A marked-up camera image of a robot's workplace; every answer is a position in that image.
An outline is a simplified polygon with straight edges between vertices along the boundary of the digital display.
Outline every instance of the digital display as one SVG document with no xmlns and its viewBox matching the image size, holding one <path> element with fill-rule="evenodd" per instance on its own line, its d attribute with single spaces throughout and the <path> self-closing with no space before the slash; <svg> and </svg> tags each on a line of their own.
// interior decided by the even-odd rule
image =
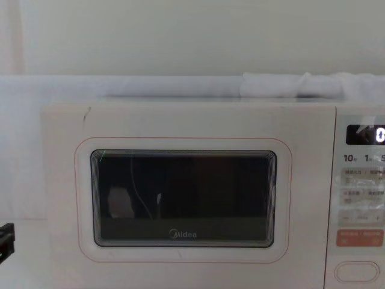
<svg viewBox="0 0 385 289">
<path fill-rule="evenodd" d="M 385 125 L 349 125 L 346 144 L 358 146 L 385 145 Z"/>
</svg>

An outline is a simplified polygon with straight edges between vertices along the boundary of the control panel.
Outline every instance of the control panel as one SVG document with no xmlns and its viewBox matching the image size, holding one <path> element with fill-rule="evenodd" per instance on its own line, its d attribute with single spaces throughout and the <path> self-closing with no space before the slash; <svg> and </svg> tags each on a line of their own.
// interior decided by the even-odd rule
<svg viewBox="0 0 385 289">
<path fill-rule="evenodd" d="M 337 108 L 325 287 L 382 288 L 384 231 L 385 110 Z"/>
</svg>

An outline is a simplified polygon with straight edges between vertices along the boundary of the orange button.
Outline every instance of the orange button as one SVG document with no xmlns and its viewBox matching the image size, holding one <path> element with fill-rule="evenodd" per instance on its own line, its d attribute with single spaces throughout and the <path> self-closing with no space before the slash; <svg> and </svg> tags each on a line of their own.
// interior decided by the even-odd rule
<svg viewBox="0 0 385 289">
<path fill-rule="evenodd" d="M 338 247 L 381 247 L 383 230 L 338 230 Z"/>
</svg>

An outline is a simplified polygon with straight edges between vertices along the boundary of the white wall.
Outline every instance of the white wall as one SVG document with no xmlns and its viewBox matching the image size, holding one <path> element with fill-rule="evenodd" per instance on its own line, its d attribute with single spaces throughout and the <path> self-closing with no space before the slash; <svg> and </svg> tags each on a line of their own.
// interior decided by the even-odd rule
<svg viewBox="0 0 385 289">
<path fill-rule="evenodd" d="M 22 29 L 19 1 L 0 0 L 0 75 L 22 72 Z"/>
<path fill-rule="evenodd" d="M 385 74 L 384 0 L 21 0 L 27 73 Z"/>
</svg>

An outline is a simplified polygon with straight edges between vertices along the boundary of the microwave door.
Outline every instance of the microwave door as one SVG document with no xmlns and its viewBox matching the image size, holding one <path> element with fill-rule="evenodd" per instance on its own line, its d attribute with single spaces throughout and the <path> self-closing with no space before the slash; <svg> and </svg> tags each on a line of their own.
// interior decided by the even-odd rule
<svg viewBox="0 0 385 289">
<path fill-rule="evenodd" d="M 269 247 L 270 151 L 117 151 L 91 155 L 99 246 Z"/>
</svg>

